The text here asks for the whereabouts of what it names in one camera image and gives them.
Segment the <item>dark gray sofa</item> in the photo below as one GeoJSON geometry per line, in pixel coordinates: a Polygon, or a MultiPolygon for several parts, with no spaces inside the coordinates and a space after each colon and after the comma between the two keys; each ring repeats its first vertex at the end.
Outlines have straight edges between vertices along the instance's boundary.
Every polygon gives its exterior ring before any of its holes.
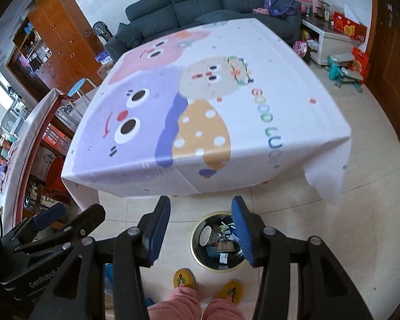
{"type": "MultiPolygon", "coordinates": [[[[254,14],[253,8],[263,7],[264,0],[140,0],[126,8],[129,25],[120,24],[117,33],[105,45],[114,61],[125,52],[158,37],[189,27],[221,20],[256,18],[273,30],[290,46],[300,39],[301,4],[286,19],[254,14]]],[[[278,0],[284,6],[287,0],[278,0]]]]}

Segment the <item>person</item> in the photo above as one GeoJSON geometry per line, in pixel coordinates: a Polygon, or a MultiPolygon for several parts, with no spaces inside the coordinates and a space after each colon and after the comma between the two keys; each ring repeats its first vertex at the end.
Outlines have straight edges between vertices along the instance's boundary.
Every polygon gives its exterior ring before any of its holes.
{"type": "MultiPolygon", "coordinates": [[[[177,270],[173,283],[175,289],[167,301],[148,307],[150,320],[200,320],[199,294],[191,271],[186,268],[177,270]]],[[[238,280],[229,281],[210,301],[202,319],[245,320],[237,308],[242,297],[243,284],[238,280]]]]}

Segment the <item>blue stool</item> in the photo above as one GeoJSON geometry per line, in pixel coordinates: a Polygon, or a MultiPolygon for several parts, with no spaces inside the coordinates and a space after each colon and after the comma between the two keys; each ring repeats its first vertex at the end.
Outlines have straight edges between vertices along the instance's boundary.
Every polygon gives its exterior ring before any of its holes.
{"type": "Polygon", "coordinates": [[[87,105],[89,105],[90,103],[90,99],[86,96],[86,94],[84,92],[82,92],[81,87],[83,86],[83,84],[88,81],[92,87],[94,87],[95,89],[97,88],[97,86],[95,84],[92,83],[92,81],[88,78],[82,78],[80,79],[76,84],[74,84],[74,86],[71,88],[71,90],[68,92],[68,96],[69,97],[73,97],[76,93],[80,96],[80,98],[86,102],[87,105]]]}

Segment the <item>cartoon tablecloth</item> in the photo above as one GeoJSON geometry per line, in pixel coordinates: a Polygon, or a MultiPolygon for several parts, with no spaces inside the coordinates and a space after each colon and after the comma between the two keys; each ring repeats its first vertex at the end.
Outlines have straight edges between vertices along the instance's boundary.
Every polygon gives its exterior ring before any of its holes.
{"type": "Polygon", "coordinates": [[[83,208],[89,188],[121,197],[222,191],[300,163],[334,199],[350,135],[290,47],[256,19],[232,20],[125,53],[81,120],[62,178],[83,208]]]}

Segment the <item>cartoon nose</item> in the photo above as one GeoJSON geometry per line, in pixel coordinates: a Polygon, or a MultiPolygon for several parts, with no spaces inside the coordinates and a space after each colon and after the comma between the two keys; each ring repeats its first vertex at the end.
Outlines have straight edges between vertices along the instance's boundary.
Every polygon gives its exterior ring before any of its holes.
{"type": "Polygon", "coordinates": [[[129,112],[127,110],[121,111],[117,116],[117,121],[118,122],[123,121],[127,117],[128,114],[129,114],[129,112]]]}

